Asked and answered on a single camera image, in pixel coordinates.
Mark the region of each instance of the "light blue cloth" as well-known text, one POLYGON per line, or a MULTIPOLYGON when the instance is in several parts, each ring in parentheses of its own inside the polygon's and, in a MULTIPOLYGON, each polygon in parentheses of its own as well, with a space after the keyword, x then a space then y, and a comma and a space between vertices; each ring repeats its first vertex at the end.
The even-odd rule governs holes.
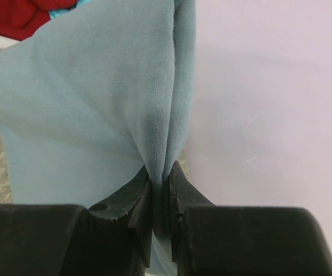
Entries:
MULTIPOLYGON (((76 7, 80 7, 81 5, 85 3, 89 3, 91 0, 79 0, 78 3, 76 4, 76 7)), ((49 11, 50 18, 55 19, 56 17, 62 16, 63 14, 66 14, 70 12, 72 9, 60 9, 60 10, 51 10, 49 11)))
POLYGON ((188 132, 194 0, 92 0, 0 51, 0 132, 14 202, 91 206, 145 164, 151 270, 176 275, 163 182, 188 132))

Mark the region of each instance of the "black clamp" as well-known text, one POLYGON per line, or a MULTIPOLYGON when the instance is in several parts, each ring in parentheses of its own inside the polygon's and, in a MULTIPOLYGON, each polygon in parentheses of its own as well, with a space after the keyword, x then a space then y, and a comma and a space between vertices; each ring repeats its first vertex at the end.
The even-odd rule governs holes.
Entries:
MULTIPOLYGON (((325 239, 306 210, 215 206, 178 162, 168 196, 178 276, 332 276, 325 239)), ((142 168, 89 210, 0 205, 0 276, 141 276, 151 239, 152 193, 142 168)))

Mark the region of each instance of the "red cloth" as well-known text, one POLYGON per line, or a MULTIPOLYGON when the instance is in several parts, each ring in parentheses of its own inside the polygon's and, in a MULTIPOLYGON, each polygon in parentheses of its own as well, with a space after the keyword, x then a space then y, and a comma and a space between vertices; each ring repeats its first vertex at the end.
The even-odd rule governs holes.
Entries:
POLYGON ((23 40, 50 20, 48 11, 67 9, 78 0, 0 0, 0 36, 23 40))

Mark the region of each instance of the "light blue fabric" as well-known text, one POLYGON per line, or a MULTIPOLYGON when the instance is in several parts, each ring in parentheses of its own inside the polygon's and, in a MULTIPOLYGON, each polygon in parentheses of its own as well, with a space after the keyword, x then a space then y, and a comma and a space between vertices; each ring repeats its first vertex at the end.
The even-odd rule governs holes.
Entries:
MULTIPOLYGON (((76 4, 76 7, 79 7, 85 3, 89 3, 91 0, 79 0, 76 4)), ((72 9, 60 9, 60 10, 51 10, 49 11, 50 18, 55 19, 56 17, 62 16, 63 14, 66 14, 70 12, 72 9)))
POLYGON ((187 137, 194 6, 92 0, 0 51, 0 132, 14 201, 88 207, 145 164, 156 275, 176 275, 162 189, 187 137))

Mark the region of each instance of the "fabric fold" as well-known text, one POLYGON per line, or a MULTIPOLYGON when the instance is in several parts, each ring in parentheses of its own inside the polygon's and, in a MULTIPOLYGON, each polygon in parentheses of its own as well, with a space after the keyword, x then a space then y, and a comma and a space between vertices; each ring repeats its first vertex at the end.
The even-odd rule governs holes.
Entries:
POLYGON ((145 164, 160 245, 150 271, 176 275, 163 183, 187 137, 194 48, 193 0, 92 0, 0 51, 14 202, 88 207, 145 164))

